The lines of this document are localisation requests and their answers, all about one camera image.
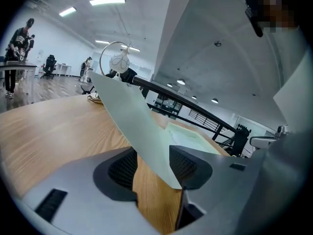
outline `wooden tabletop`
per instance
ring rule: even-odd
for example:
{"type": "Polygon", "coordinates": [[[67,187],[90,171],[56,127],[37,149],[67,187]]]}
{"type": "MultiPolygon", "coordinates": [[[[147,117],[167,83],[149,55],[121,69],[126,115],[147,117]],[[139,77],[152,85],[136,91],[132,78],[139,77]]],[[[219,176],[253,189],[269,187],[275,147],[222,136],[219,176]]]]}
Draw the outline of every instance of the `wooden tabletop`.
{"type": "MultiPolygon", "coordinates": [[[[197,131],[221,154],[228,155],[205,133],[151,113],[162,128],[172,122],[197,131]]],[[[48,100],[0,114],[1,159],[19,197],[70,161],[129,145],[105,108],[88,101],[87,95],[48,100]]],[[[173,232],[181,190],[170,188],[139,156],[133,191],[143,216],[159,232],[173,232]]]]}

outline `paper sheet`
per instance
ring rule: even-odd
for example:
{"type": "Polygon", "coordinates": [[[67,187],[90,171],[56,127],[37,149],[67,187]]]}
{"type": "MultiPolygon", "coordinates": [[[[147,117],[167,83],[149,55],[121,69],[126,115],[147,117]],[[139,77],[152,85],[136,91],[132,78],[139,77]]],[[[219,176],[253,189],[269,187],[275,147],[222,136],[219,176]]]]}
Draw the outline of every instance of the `paper sheet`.
{"type": "Polygon", "coordinates": [[[197,132],[173,123],[168,123],[165,131],[170,133],[176,145],[220,155],[220,153],[197,132]]]}
{"type": "Polygon", "coordinates": [[[131,146],[164,182],[181,189],[169,161],[169,146],[175,142],[155,123],[139,88],[94,72],[89,74],[105,108],[131,146]]]}

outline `black shirt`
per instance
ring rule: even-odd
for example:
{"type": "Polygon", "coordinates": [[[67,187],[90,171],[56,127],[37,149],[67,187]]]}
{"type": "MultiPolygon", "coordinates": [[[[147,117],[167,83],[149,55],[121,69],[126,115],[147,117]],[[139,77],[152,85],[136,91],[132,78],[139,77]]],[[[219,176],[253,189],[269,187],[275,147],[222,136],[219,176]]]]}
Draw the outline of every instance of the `black shirt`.
{"type": "Polygon", "coordinates": [[[14,32],[13,37],[11,38],[11,41],[9,43],[13,44],[14,47],[18,47],[25,49],[27,47],[27,38],[28,38],[28,32],[24,33],[24,28],[19,28],[14,32]]]}
{"type": "Polygon", "coordinates": [[[33,48],[34,47],[34,39],[31,39],[29,41],[29,48],[33,48]]]}

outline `white ceiling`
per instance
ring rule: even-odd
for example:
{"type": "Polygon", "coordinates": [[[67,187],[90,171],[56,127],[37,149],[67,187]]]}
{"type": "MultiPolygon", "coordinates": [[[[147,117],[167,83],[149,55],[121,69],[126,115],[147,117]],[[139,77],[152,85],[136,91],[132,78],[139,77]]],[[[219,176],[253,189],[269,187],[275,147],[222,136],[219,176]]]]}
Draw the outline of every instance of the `white ceiling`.
{"type": "Polygon", "coordinates": [[[154,81],[174,83],[178,91],[176,81],[183,78],[186,96],[208,104],[217,98],[219,106],[276,129],[285,120],[272,98],[306,44],[300,30],[257,37],[245,9],[245,0],[190,0],[154,81]],[[217,40],[221,47],[214,45],[217,40]]]}
{"type": "Polygon", "coordinates": [[[131,51],[144,60],[139,65],[154,69],[170,0],[126,0],[125,4],[98,6],[92,6],[90,0],[31,1],[45,16],[70,27],[91,47],[104,47],[95,40],[125,42],[141,50],[131,51]],[[77,9],[75,13],[63,18],[59,15],[72,6],[77,9]]]}
{"type": "Polygon", "coordinates": [[[104,45],[94,40],[139,48],[131,53],[136,63],[155,71],[154,81],[161,85],[183,78],[186,96],[196,95],[200,103],[216,97],[219,106],[270,128],[285,123],[272,97],[307,46],[300,30],[258,38],[245,15],[245,0],[126,0],[99,6],[90,0],[31,1],[97,51],[104,45]],[[75,13],[59,16],[72,6],[75,13]],[[214,46],[217,40],[221,47],[214,46]]]}

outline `gray plastic device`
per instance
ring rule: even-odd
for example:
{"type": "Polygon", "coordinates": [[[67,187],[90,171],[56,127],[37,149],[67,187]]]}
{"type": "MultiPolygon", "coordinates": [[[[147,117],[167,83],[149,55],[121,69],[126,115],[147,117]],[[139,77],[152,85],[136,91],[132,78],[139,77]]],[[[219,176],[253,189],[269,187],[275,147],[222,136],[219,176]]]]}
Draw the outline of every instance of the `gray plastic device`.
{"type": "MultiPolygon", "coordinates": [[[[298,159],[286,159],[293,144],[311,145],[306,135],[289,137],[250,159],[170,146],[170,166],[183,188],[174,233],[249,234],[275,218],[304,182],[308,167],[297,167],[312,158],[299,151],[298,159]]],[[[137,209],[136,169],[132,147],[72,161],[22,202],[37,213],[29,220],[45,234],[158,234],[137,209]]]]}

